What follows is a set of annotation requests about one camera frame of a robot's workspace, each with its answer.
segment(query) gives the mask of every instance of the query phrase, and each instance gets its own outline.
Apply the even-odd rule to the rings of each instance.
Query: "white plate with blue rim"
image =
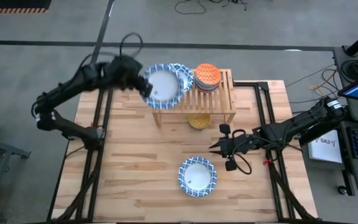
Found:
[[[156,64],[144,72],[144,78],[153,85],[149,97],[143,101],[155,110],[167,110],[179,103],[184,94],[184,80],[169,64]]]
[[[200,156],[188,158],[179,168],[179,186],[193,197],[209,195],[215,189],[216,179],[213,164]]]
[[[193,72],[186,66],[179,63],[171,63],[170,66],[173,67],[174,70],[179,72],[179,76],[183,79],[184,91],[187,93],[194,85],[194,75]]]

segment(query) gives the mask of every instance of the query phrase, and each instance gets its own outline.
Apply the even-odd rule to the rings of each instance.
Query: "desk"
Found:
[[[277,122],[290,118],[284,82],[267,82]],[[237,114],[231,129],[251,132],[260,125],[254,90],[237,86],[234,95]],[[97,91],[81,95],[76,123],[90,125],[97,97]],[[94,222],[277,221],[269,172],[262,165],[264,150],[245,156],[252,166],[251,175],[238,170],[227,172],[225,160],[208,153],[208,147],[221,136],[220,117],[213,117],[211,125],[203,131],[192,129],[183,115],[166,115],[162,122],[159,129],[152,110],[137,92],[114,92]],[[70,143],[68,152],[81,145]],[[216,189],[203,198],[188,196],[178,185],[178,168],[191,156],[209,159],[218,172]],[[291,190],[307,211],[316,216],[301,152],[288,148],[283,156]],[[65,161],[52,218],[61,215],[78,193],[85,158],[86,151],[82,150]],[[280,196],[285,210],[282,192]]]

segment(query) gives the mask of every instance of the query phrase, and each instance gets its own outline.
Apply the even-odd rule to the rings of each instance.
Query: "concrete floor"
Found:
[[[119,42],[132,31],[148,43],[336,47],[358,38],[358,1],[250,1],[244,12],[241,5],[221,8],[201,0],[208,11],[200,16],[177,14],[176,2],[115,0],[104,41]],[[195,2],[180,9],[192,10],[198,7]],[[0,40],[96,42],[107,4],[108,0],[54,0],[46,14],[0,15]],[[47,217],[67,141],[57,131],[39,131],[30,106],[42,91],[72,77],[92,51],[93,47],[0,45],[0,141],[32,151],[28,161],[13,158],[3,179],[0,210],[8,223],[42,222]],[[209,62],[231,68],[238,80],[286,83],[333,64],[331,52],[277,50],[144,49],[138,59],[145,66],[178,62],[195,67]],[[316,74],[288,87],[290,101],[317,98],[306,89],[320,83]],[[77,103],[78,98],[72,99],[58,110],[73,119]],[[307,110],[311,105],[291,108]],[[306,166],[319,217],[358,223],[358,192],[355,197],[336,192],[335,186],[343,184],[341,173]]]

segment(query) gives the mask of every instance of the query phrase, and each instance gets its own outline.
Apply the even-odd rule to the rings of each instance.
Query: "white paper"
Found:
[[[336,130],[309,142],[308,148],[310,159],[342,163],[341,148]]]

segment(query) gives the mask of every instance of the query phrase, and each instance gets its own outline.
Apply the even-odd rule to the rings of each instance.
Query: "dish rack slat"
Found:
[[[222,81],[211,93],[203,93],[196,85],[185,93],[179,104],[170,110],[153,110],[155,123],[161,127],[164,114],[218,114],[223,115],[224,122],[229,124],[236,115],[236,104],[233,93],[233,79],[230,69],[220,69]]]

